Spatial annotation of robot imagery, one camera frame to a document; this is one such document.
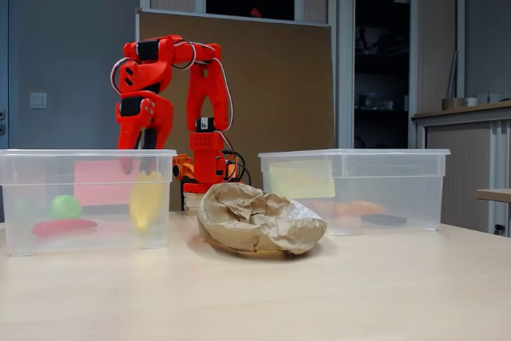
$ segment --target wire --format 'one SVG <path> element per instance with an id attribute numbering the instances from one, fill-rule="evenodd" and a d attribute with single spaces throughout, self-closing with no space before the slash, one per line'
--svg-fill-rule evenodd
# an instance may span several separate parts
<path id="1" fill-rule="evenodd" d="M 201 47 L 204 47 L 204 48 L 208 48 L 210 50 L 215 51 L 215 49 L 213 47 L 208 46 L 207 44 L 198 43 L 198 42 L 190 42 L 190 43 L 192 45 L 197 44 L 198 46 L 201 46 Z M 224 77 L 225 90 L 227 91 L 227 95 L 229 96 L 229 105 L 231 106 L 231 118 L 229 120 L 229 126 L 225 129 L 225 131 L 228 131 L 231 128 L 231 126 L 232 126 L 232 122 L 234 121 L 234 107 L 233 107 L 233 104 L 232 104 L 231 90 L 229 89 L 229 83 L 227 81 L 227 76 L 225 75 L 225 70 L 224 70 L 224 66 L 222 65 L 222 62 L 219 59 L 217 59 L 216 57 L 214 57 L 212 60 L 216 61 L 218 64 L 220 64 L 220 69 L 222 70 L 222 75 Z M 195 63 L 196 64 L 200 64 L 200 65 L 207 65 L 207 64 L 209 64 L 206 61 L 195 61 Z"/>
<path id="2" fill-rule="evenodd" d="M 236 152 L 236 151 L 234 151 L 234 153 L 232 153 L 231 151 L 228 151 L 227 149 L 225 149 L 225 150 L 223 150 L 223 151 L 222 151 L 222 153 L 223 153 L 224 155 L 232 154 L 233 156 L 238 156 L 238 157 L 241 159 L 241 161 L 243 162 L 243 165 L 245 165 L 245 164 L 246 164 L 246 163 L 245 163 L 245 159 L 243 158 L 243 156 L 241 156 L 241 155 L 240 155 L 240 153 L 238 153 L 238 152 Z M 243 177 L 243 175 L 245 174 L 245 169 L 246 169 L 246 168 L 244 168 L 244 169 L 242 170 L 242 172 L 241 172 L 241 174 L 240 174 L 240 176 L 239 176 L 239 178 L 240 178 L 240 179 L 241 179 L 241 178 Z"/>
<path id="3" fill-rule="evenodd" d="M 224 66 L 222 65 L 222 62 L 218 60 L 216 57 L 214 57 L 213 60 L 220 64 L 220 69 L 222 69 L 222 75 L 224 75 L 225 90 L 227 91 L 227 95 L 229 96 L 229 104 L 231 105 L 231 119 L 229 121 L 229 126 L 225 129 L 225 131 L 228 131 L 232 126 L 232 122 L 234 121 L 234 107 L 232 105 L 231 90 L 229 89 L 229 83 L 227 82 L 227 76 L 225 76 Z"/>
<path id="4" fill-rule="evenodd" d="M 133 60 L 136 63 L 140 63 L 138 60 L 132 59 L 130 57 L 123 57 L 121 60 L 117 61 L 112 67 L 112 72 L 110 72 L 110 85 L 118 94 L 121 94 L 121 91 L 117 88 L 115 84 L 115 73 L 117 72 L 117 68 L 125 63 L 125 61 Z"/>
<path id="5" fill-rule="evenodd" d="M 248 177 L 248 185 L 252 186 L 252 178 L 250 177 L 250 172 L 248 171 L 247 167 L 245 167 L 242 164 L 238 164 L 238 167 L 243 168 L 243 173 L 240 175 L 240 180 L 241 180 L 241 177 L 243 177 L 243 175 L 246 172 L 247 173 L 247 177 Z"/>
<path id="6" fill-rule="evenodd" d="M 185 65 L 184 67 L 178 67 L 177 65 L 174 65 L 174 64 L 171 65 L 172 67 L 174 67 L 175 69 L 178 69 L 179 71 L 185 71 L 186 69 L 192 68 L 192 66 L 196 63 L 195 59 L 197 59 L 197 51 L 196 51 L 195 47 L 193 46 L 196 43 L 192 43 L 192 42 L 189 42 L 188 40 L 183 39 L 183 40 L 179 40 L 178 42 L 175 42 L 174 46 L 175 47 L 182 46 L 183 44 L 189 44 L 190 47 L 192 47 L 193 55 L 192 55 L 192 60 L 190 60 L 190 62 L 187 65 Z"/>
<path id="7" fill-rule="evenodd" d="M 232 148 L 231 142 L 229 141 L 229 139 L 226 138 L 224 133 L 222 131 L 215 131 L 215 132 L 218 132 L 222 136 L 222 138 L 224 139 L 225 143 L 228 145 L 229 149 L 231 150 L 231 153 L 234 153 L 234 149 Z M 235 165 L 234 170 L 229 175 L 227 181 L 230 181 L 234 177 L 234 175 L 236 175 L 236 171 L 238 169 L 238 160 L 236 159 L 236 156 L 234 156 L 234 165 Z"/>

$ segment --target yellow object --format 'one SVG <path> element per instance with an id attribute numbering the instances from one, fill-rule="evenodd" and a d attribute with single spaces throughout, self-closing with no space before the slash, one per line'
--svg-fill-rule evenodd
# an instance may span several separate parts
<path id="1" fill-rule="evenodd" d="M 331 160 L 270 163 L 271 190 L 289 199 L 335 197 Z"/>
<path id="2" fill-rule="evenodd" d="M 166 185 L 159 172 L 147 175 L 141 171 L 135 182 L 129 197 L 129 215 L 137 231 L 145 232 L 160 213 Z"/>

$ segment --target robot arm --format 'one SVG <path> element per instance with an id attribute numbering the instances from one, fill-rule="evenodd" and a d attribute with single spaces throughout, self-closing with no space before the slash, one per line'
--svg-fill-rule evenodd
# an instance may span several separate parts
<path id="1" fill-rule="evenodd" d="M 112 76 L 113 86 L 121 96 L 116 111 L 117 122 L 121 125 L 119 149 L 138 148 L 142 129 L 145 129 L 144 149 L 164 148 L 172 130 L 173 106 L 159 93 L 171 81 L 173 67 L 190 68 L 186 121 L 193 166 L 185 164 L 186 161 L 190 163 L 186 157 L 176 161 L 180 169 L 193 172 L 197 184 L 186 184 L 190 187 L 185 192 L 206 192 L 212 184 L 224 181 L 226 160 L 222 150 L 226 139 L 222 131 L 230 127 L 232 118 L 229 121 L 230 94 L 221 65 L 220 46 L 188 42 L 178 35 L 169 35 L 128 43 L 123 52 L 125 59 L 118 62 L 118 86 L 114 85 Z M 200 115 L 206 97 L 212 103 L 214 117 Z M 129 159 L 125 159 L 122 166 L 126 172 L 131 171 Z M 236 166 L 228 176 L 235 173 Z"/>

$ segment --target transparent bin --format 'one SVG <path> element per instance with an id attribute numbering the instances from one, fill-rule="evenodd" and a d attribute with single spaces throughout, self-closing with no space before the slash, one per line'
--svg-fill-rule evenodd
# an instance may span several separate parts
<path id="1" fill-rule="evenodd" d="M 12 256 L 161 248 L 172 150 L 1 150 Z"/>
<path id="2" fill-rule="evenodd" d="M 318 213 L 334 235 L 440 224 L 444 149 L 261 153 L 263 188 Z"/>

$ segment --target brown paper bag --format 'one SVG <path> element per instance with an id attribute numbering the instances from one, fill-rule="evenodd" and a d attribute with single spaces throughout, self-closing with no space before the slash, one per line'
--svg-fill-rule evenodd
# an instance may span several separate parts
<path id="1" fill-rule="evenodd" d="M 300 255 L 323 237 L 327 223 L 297 201 L 245 184 L 213 185 L 200 202 L 202 236 L 236 251 Z"/>

